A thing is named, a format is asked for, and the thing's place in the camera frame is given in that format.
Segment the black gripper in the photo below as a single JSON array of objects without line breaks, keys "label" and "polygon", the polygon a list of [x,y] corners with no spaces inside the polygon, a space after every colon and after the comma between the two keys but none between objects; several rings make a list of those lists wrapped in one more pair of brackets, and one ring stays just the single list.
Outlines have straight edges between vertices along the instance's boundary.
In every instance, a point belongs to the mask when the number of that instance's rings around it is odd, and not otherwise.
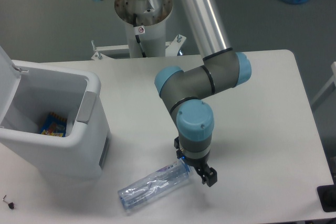
[{"label": "black gripper", "polygon": [[174,139],[174,147],[176,148],[177,159],[181,159],[188,166],[194,167],[202,179],[202,184],[212,187],[217,182],[217,171],[207,164],[210,145],[200,152],[191,152],[180,144],[177,137]]}]

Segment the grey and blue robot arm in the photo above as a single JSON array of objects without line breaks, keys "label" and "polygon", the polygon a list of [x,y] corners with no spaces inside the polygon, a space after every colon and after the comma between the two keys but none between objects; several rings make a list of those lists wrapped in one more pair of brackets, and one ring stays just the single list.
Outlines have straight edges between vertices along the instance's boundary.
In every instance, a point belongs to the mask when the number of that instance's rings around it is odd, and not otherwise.
[{"label": "grey and blue robot arm", "polygon": [[[166,67],[154,84],[178,130],[177,157],[195,168],[203,184],[213,186],[217,172],[207,161],[214,116],[203,100],[248,81],[251,64],[230,46],[214,0],[182,0],[182,4],[203,64],[188,71]],[[115,12],[125,25],[130,57],[165,56],[165,23],[172,7],[172,0],[114,1]]]}]

